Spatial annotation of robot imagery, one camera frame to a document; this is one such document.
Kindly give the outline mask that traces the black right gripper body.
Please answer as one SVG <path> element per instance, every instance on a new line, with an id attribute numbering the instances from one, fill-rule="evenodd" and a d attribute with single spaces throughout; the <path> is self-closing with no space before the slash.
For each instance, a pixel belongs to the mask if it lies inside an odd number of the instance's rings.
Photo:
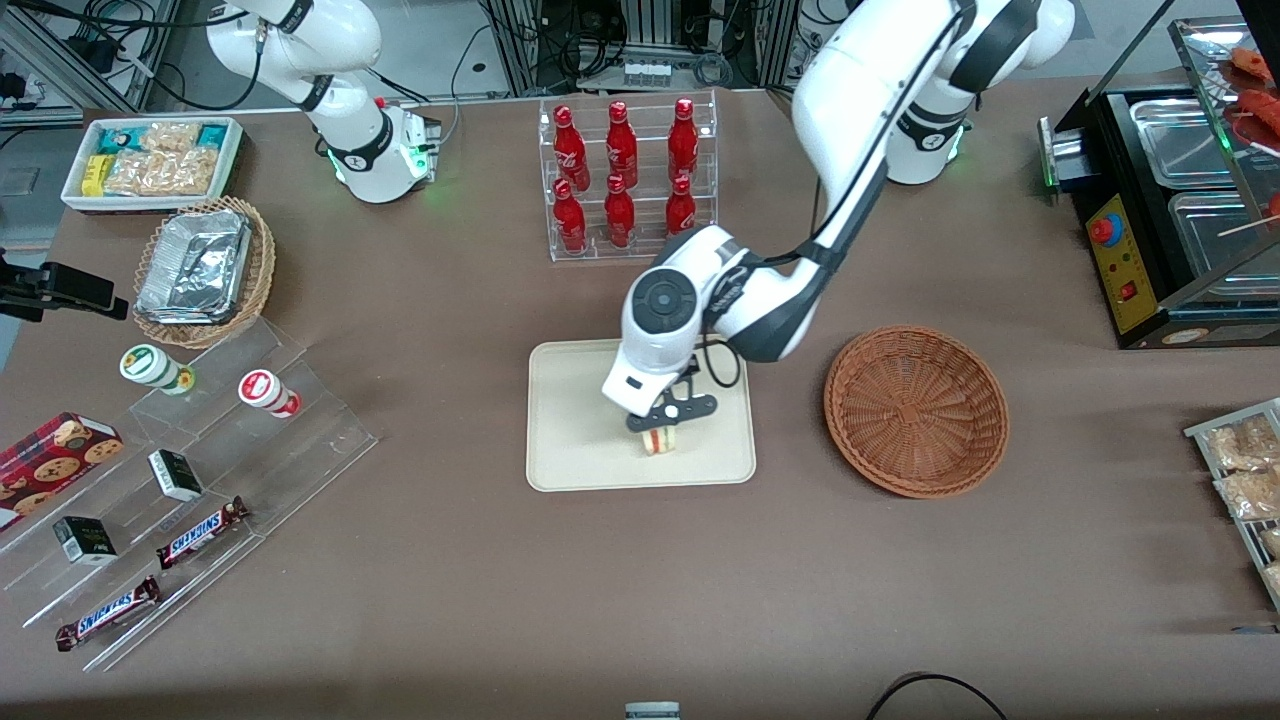
<path id="1" fill-rule="evenodd" d="M 20 322 L 41 323 L 42 296 L 35 281 L 36 269 L 10 264 L 1 251 L 1 314 Z"/>

